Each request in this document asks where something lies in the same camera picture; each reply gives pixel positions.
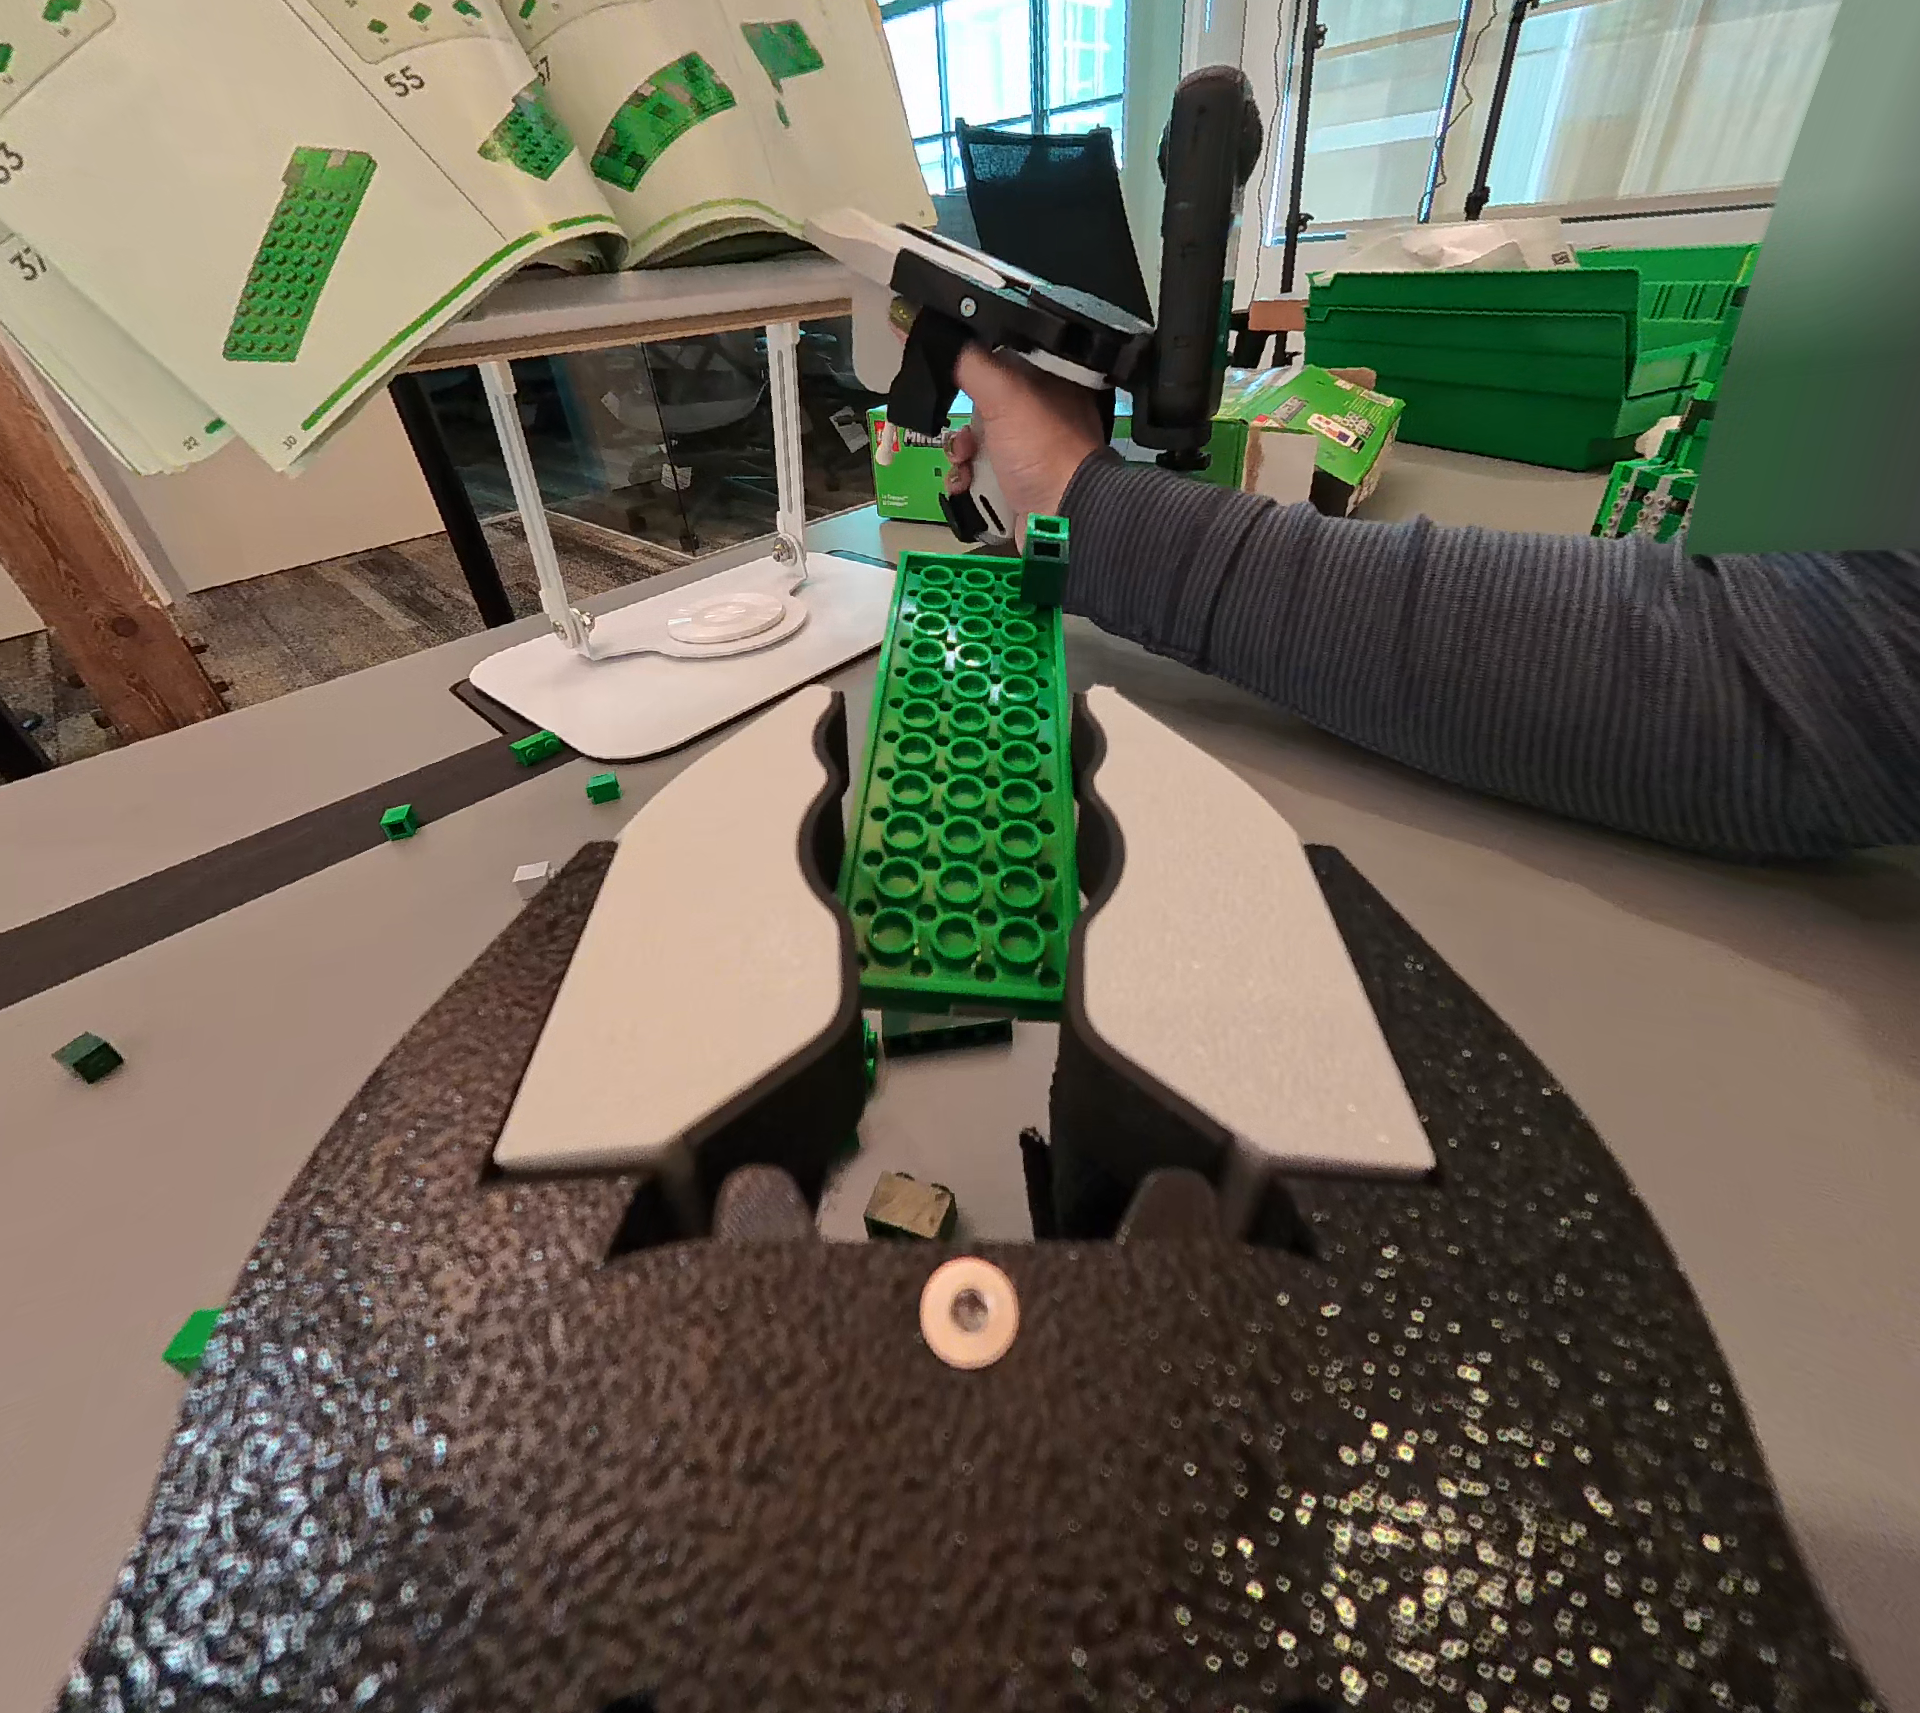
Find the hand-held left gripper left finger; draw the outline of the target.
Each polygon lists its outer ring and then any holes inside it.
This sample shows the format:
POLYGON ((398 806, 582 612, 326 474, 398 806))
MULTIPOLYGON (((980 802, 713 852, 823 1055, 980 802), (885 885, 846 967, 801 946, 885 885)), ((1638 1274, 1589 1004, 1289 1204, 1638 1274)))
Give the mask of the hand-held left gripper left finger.
POLYGON ((505 1175, 717 1157, 807 1065, 842 1084, 774 1139, 832 1157, 865 1094, 851 924, 832 885, 846 706, 801 687, 636 808, 494 1146, 505 1175))

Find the black tape strip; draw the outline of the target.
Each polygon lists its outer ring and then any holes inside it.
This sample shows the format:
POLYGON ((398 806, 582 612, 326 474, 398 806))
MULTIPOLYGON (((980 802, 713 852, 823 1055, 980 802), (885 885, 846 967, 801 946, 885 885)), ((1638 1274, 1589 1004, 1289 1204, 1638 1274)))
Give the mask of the black tape strip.
POLYGON ((458 682, 453 695, 471 703, 494 727, 481 745, 5 927, 4 1007, 17 1007, 335 865, 383 849, 389 842, 383 828, 389 808, 413 806, 422 822, 439 822, 523 783, 539 768, 578 755, 561 741, 556 751, 523 763, 516 743, 535 736, 527 719, 481 697, 467 681, 458 682))

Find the black mesh office chair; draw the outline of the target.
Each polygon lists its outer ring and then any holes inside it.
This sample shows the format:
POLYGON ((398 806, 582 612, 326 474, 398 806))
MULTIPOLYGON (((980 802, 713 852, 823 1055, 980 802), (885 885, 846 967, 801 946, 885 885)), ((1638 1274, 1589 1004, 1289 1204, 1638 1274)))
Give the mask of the black mesh office chair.
POLYGON ((1108 126, 1014 134, 959 122, 956 144, 986 255, 1153 323, 1108 126))

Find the green studded base plate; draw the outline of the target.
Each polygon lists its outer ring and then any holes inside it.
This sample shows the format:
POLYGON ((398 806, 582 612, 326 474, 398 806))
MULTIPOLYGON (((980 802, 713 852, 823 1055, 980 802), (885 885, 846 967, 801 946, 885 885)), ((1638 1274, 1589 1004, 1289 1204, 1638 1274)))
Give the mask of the green studded base plate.
POLYGON ((865 1004, 1053 1023, 1082 912, 1061 615, 1014 557, 907 552, 887 625, 839 878, 865 1004))

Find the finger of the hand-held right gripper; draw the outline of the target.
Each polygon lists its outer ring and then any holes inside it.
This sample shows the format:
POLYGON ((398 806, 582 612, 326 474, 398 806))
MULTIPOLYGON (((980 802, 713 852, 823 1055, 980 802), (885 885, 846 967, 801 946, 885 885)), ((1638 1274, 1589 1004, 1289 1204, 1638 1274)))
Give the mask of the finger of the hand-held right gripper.
POLYGON ((857 278, 900 297, 980 297, 1003 292, 1003 269, 942 235, 837 208, 804 222, 804 240, 857 278))

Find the white book stand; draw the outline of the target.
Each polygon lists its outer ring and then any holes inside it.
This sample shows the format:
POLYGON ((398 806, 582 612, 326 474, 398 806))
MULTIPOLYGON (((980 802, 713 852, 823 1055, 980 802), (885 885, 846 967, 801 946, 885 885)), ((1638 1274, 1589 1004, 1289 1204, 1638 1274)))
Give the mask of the white book stand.
POLYGON ((813 252, 619 276, 516 276, 428 340, 393 376, 472 366, 542 591, 542 631, 481 660, 477 697, 556 734, 583 758, 636 763, 751 715, 876 650, 892 601, 883 553, 807 537, 798 328, 851 314, 857 283, 813 252), (770 356, 778 513, 774 538, 692 578, 658 577, 591 612, 566 587, 516 408, 511 365, 759 328, 770 356))

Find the person's right forearm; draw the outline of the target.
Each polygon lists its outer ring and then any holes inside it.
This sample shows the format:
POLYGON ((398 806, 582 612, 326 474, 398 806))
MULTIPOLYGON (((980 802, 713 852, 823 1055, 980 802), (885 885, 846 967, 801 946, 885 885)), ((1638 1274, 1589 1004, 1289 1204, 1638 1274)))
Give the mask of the person's right forearm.
POLYGON ((1070 609, 1518 806, 1725 863, 1917 840, 1917 561, 1324 518, 1091 457, 1070 609))

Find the person's right hand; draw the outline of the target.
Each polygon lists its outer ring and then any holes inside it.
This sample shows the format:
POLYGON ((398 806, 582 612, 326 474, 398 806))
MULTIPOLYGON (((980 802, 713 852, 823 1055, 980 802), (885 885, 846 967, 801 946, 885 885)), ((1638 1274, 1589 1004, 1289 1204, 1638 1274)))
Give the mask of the person's right hand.
POLYGON ((1060 516, 1082 466, 1108 452, 1101 398, 979 343, 960 348, 956 380, 972 418, 948 434, 948 495, 971 492, 988 466, 1014 518, 1060 516))

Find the green plastic storage bin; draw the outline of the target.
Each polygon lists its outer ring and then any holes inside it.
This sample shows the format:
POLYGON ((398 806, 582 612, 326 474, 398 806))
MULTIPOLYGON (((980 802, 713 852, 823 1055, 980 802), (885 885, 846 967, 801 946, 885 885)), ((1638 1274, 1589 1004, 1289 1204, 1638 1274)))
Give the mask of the green plastic storage bin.
POLYGON ((1633 266, 1574 269, 1450 269, 1355 271, 1316 276, 1308 285, 1308 326, 1380 317, 1636 317, 1641 274, 1633 266))
POLYGON ((1545 471, 1603 474, 1636 457, 1638 441, 1655 423, 1685 412, 1694 385, 1657 385, 1624 393, 1523 381, 1436 381, 1377 375, 1377 389, 1402 400, 1397 441, 1411 448, 1516 461, 1545 471))
POLYGON ((1411 312, 1335 309, 1306 326, 1308 360, 1369 366, 1402 400, 1425 385, 1638 398, 1700 375, 1719 335, 1668 335, 1613 312, 1411 312))

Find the green cardboard set box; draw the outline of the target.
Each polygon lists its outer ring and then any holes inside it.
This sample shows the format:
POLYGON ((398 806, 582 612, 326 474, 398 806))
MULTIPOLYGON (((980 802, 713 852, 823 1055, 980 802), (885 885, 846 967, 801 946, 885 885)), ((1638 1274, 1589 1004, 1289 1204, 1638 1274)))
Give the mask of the green cardboard set box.
MULTIPOLYGON (((1404 415, 1402 400, 1313 365, 1231 372, 1199 479, 1277 504, 1353 518, 1377 490, 1404 415)), ((883 518, 941 525, 946 444, 868 415, 883 518)))

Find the building instruction booklet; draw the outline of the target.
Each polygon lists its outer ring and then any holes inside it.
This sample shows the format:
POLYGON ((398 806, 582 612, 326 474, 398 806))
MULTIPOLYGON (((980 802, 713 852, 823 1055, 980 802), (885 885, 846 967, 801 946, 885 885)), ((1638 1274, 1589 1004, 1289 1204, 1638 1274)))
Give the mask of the building instruction booklet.
POLYGON ((4 0, 5 335, 137 476, 300 471, 518 269, 933 221, 873 0, 4 0))

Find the grey desk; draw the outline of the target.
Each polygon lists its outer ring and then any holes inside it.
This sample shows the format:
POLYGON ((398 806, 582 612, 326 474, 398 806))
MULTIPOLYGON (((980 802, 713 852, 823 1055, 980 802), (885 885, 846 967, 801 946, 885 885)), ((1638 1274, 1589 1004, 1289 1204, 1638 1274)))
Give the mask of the grey desk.
MULTIPOLYGON (((1916 1708, 1916 856, 1747 870, 1463 797, 1077 621, 1116 687, 1335 844, 1589 1113, 1742 1384, 1800 1550, 1916 1708)), ((494 638, 5 788, 5 927, 494 734, 494 638)), ((5 1007, 5 1708, 49 1708, 145 1518, 163 1365, 380 1060, 527 911, 513 871, 692 758, 583 760, 5 1007), (53 1055, 91 1032, 125 1067, 53 1055)))

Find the olive brown brick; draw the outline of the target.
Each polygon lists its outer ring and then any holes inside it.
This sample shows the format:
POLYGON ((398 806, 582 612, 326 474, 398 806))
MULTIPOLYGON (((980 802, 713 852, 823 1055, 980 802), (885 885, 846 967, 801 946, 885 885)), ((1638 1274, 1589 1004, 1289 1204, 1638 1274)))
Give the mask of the olive brown brick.
POLYGON ((873 1242, 946 1244, 956 1237, 959 1200, 937 1180, 911 1173, 879 1173, 863 1210, 873 1242))

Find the wooden support post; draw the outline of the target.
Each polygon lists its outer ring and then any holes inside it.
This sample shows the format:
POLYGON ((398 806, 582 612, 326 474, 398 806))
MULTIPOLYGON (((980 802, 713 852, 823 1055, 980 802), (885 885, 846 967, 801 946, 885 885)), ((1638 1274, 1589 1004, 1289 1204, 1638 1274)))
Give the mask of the wooden support post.
POLYGON ((21 365, 4 356, 4 558, 125 741, 226 703, 87 486, 21 365))

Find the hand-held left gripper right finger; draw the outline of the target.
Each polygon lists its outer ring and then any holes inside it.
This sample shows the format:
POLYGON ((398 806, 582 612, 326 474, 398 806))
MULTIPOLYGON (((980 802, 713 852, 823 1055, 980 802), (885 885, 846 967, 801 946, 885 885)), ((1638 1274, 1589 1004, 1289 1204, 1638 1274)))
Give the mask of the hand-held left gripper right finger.
POLYGON ((1427 1180, 1436 1153, 1306 844, 1116 687, 1077 695, 1061 1074, 1120 1173, 1427 1180))

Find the white crumpled bag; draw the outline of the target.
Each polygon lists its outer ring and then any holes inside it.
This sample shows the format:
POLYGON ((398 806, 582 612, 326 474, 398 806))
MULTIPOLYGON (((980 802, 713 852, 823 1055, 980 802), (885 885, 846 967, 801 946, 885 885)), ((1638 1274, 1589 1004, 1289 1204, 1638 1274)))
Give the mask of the white crumpled bag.
POLYGON ((1348 235, 1337 271, 1415 274, 1415 271, 1561 271, 1577 269, 1580 255, 1556 218, 1397 222, 1388 221, 1348 235))

